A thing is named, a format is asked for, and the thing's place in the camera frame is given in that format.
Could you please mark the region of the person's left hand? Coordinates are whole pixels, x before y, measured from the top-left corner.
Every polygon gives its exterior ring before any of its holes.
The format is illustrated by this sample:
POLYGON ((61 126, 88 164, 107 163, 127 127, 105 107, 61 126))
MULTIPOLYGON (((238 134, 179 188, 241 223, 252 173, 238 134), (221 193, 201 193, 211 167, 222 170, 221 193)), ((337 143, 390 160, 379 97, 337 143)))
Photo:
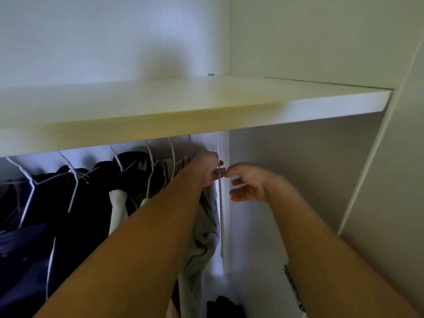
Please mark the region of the person's left hand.
POLYGON ((214 181, 218 180, 218 178, 212 178, 212 172, 218 166, 217 152, 201 151, 194 157, 193 163, 203 187, 209 187, 214 181))

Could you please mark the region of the person's right hand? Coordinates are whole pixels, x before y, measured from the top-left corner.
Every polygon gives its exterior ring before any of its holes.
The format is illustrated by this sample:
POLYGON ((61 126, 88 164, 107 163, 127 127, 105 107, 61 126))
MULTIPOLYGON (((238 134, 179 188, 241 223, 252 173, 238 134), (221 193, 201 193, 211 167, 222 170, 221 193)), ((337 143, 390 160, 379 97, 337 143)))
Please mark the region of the person's right hand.
POLYGON ((232 176, 232 185, 238 187, 254 187, 256 200, 259 202, 272 201, 284 187, 284 178, 258 165, 246 163, 241 176, 232 176))

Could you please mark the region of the thin white wire hanger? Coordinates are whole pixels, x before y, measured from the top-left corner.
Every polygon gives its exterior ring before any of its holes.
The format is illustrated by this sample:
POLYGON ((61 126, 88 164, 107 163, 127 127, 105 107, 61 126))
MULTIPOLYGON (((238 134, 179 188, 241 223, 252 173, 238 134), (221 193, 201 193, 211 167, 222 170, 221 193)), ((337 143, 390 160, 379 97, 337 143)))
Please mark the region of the thin white wire hanger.
MULTIPOLYGON (((218 155, 218 163, 220 160, 220 147, 219 147, 219 132, 216 132, 216 152, 218 155)), ((222 189, 221 189, 221 178, 218 178, 218 189, 219 189, 219 197, 222 197, 222 189)))

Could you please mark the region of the person's left forearm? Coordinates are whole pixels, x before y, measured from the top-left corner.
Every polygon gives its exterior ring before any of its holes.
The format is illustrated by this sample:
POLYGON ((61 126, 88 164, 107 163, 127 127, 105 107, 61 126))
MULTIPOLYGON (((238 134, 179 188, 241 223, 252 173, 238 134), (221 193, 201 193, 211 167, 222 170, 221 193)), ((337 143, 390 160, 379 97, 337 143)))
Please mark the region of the person's left forearm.
POLYGON ((34 318, 165 318, 202 189, 192 162, 109 236, 34 318))

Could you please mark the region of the person's right forearm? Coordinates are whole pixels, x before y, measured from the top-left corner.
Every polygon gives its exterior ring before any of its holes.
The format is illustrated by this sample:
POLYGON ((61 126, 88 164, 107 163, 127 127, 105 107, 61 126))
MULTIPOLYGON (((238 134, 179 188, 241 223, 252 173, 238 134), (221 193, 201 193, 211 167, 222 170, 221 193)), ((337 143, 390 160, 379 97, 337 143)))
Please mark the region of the person's right forearm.
POLYGON ((309 318, 422 318, 284 178, 264 190, 309 318))

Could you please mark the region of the grey hanging garment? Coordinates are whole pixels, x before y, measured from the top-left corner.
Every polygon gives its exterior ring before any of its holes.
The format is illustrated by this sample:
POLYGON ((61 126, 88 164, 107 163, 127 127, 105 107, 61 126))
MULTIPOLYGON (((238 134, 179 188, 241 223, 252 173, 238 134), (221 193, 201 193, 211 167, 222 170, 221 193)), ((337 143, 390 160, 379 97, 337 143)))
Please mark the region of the grey hanging garment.
POLYGON ((178 275, 180 318, 201 318, 203 273, 220 241, 220 221, 215 185, 203 188, 189 248, 178 275))

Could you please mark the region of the white closet shelf board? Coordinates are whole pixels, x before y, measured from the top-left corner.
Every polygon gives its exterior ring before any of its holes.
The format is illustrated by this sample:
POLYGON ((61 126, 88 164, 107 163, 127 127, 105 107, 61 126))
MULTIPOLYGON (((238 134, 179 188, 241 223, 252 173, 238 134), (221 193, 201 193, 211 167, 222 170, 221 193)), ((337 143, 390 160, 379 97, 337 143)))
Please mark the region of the white closet shelf board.
POLYGON ((0 157, 382 112, 391 93, 236 76, 0 89, 0 157))

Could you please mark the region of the black jacket with white stripe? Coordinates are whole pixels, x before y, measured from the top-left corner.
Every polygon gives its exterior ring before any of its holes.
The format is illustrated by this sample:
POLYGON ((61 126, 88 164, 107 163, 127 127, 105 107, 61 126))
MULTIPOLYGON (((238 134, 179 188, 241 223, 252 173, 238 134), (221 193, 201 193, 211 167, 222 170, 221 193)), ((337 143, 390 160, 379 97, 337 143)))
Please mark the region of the black jacket with white stripe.
POLYGON ((96 171, 79 180, 78 190, 50 255, 46 299, 73 271, 140 206, 151 171, 145 152, 124 159, 124 168, 139 160, 135 171, 121 173, 116 161, 102 161, 96 171))

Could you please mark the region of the black folded clothing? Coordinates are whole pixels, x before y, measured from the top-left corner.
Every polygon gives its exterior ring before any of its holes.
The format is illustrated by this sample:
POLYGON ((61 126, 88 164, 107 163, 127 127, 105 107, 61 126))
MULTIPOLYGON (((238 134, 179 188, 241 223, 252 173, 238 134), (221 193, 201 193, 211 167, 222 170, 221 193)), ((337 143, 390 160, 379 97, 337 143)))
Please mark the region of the black folded clothing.
POLYGON ((246 318, 242 305, 221 295, 215 301, 208 301, 206 310, 206 318, 246 318))

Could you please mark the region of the white closet door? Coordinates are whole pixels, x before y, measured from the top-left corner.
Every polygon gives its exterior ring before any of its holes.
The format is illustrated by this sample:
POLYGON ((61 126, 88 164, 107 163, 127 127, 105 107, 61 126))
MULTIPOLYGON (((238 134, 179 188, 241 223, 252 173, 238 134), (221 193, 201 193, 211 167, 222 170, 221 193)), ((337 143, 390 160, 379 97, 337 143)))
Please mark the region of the white closet door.
POLYGON ((424 35, 337 233, 424 317, 424 35))

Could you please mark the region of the dark navy hanging garment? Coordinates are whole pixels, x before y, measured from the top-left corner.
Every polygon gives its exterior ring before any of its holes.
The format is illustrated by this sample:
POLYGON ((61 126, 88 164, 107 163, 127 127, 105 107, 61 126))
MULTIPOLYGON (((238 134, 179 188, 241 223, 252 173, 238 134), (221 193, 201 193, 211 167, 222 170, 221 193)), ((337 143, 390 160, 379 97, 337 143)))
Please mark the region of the dark navy hanging garment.
POLYGON ((76 180, 68 166, 35 176, 20 229, 0 234, 0 318, 32 318, 46 301, 50 254, 65 221, 76 180))

